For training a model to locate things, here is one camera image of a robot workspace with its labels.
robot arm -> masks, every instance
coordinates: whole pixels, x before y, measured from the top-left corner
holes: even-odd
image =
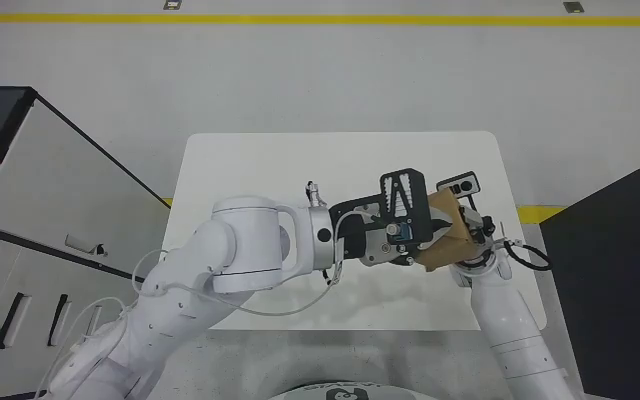
[[[289,239],[278,213],[294,220],[297,259],[283,268]],[[254,291],[334,263],[328,210],[296,208],[255,196],[223,200],[186,245],[146,277],[135,306],[76,349],[52,381],[58,399],[144,399],[166,359],[220,322]]]
[[[442,237],[451,218],[429,208],[424,177],[417,171],[383,175],[380,186],[381,194],[341,203],[330,211],[311,182],[307,208],[254,196],[217,203],[212,219],[153,268],[133,308],[73,349],[48,396],[54,400],[145,399],[178,346],[226,318],[254,291],[314,270],[325,274],[328,291],[338,281],[343,257],[359,258],[365,265],[413,264],[416,252]],[[282,265],[289,240],[279,226],[279,212],[290,214],[295,224],[297,260],[292,268]],[[487,221],[476,220],[479,225]],[[474,226],[471,220],[467,226]],[[476,232],[478,257],[460,260],[452,268],[459,273],[458,279],[473,286],[473,311],[504,367],[514,397],[574,398],[522,296],[502,277],[510,272],[501,249],[504,243],[494,242],[494,229],[486,228],[479,226],[481,233]],[[334,255],[338,236],[340,254]],[[330,280],[326,270],[334,263]]]

blue component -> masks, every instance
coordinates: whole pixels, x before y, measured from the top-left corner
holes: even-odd
[[[413,239],[413,233],[411,232],[411,227],[406,222],[401,222],[400,224],[400,233],[398,233],[395,237],[398,240],[409,241]]]

white table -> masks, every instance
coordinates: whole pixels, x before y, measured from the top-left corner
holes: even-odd
[[[491,215],[497,226],[502,222],[510,238],[524,239],[498,144],[489,132],[233,133],[189,139],[163,248],[182,246],[211,217],[213,204],[225,197],[259,194],[305,205],[304,186],[313,180],[331,206],[378,193],[383,173],[407,167],[424,174],[429,193],[443,179],[475,171],[482,188],[474,196],[478,210]],[[289,221],[283,225],[290,230]],[[520,255],[528,259],[526,252]],[[292,251],[286,261],[293,256]],[[511,265],[513,283],[543,328],[547,318],[533,272]],[[325,285],[314,272],[258,292],[245,306],[292,310],[314,299]],[[479,327],[470,295],[446,267],[426,273],[418,265],[368,268],[349,260],[340,284],[310,309],[277,318],[236,311],[214,329],[475,330]]]

yellow floor line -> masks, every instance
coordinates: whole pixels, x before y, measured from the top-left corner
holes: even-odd
[[[0,23],[640,27],[640,16],[0,14]]]
[[[164,198],[167,204],[172,205],[172,198]],[[519,206],[518,217],[521,224],[539,224],[564,210],[566,207],[558,206]]]

cardboard box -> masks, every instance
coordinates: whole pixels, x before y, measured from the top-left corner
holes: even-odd
[[[450,189],[443,189],[428,196],[429,206],[447,213],[453,220],[449,232],[427,250],[420,252],[415,261],[424,265],[427,272],[468,260],[476,255],[476,245],[460,216],[460,203]]]

